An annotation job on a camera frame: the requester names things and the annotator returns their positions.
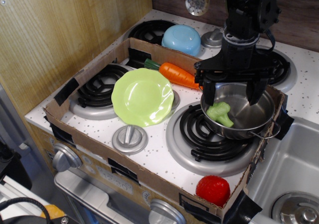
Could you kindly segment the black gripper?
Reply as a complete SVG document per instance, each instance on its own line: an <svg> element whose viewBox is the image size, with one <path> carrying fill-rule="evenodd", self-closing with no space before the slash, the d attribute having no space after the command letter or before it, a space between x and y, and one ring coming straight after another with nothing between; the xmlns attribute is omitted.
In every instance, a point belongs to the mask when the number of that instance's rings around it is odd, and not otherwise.
<svg viewBox="0 0 319 224"><path fill-rule="evenodd" d="M216 83L247 82L246 97L255 105L263 95L270 79L276 76L280 61L273 48L236 46L222 42L220 52L194 64L195 83L202 90L205 103L214 104Z"/></svg>

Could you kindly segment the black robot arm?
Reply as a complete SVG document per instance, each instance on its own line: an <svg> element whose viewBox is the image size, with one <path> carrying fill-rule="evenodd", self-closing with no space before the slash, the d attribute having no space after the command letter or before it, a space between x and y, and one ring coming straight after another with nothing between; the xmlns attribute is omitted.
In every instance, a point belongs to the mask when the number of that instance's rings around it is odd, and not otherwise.
<svg viewBox="0 0 319 224"><path fill-rule="evenodd" d="M221 50L194 64L195 83L213 105L217 83L246 83L249 104L256 104L269 80L275 76L278 61L272 53L275 38L271 26L278 23L281 10L277 0L225 0L228 17Z"/></svg>

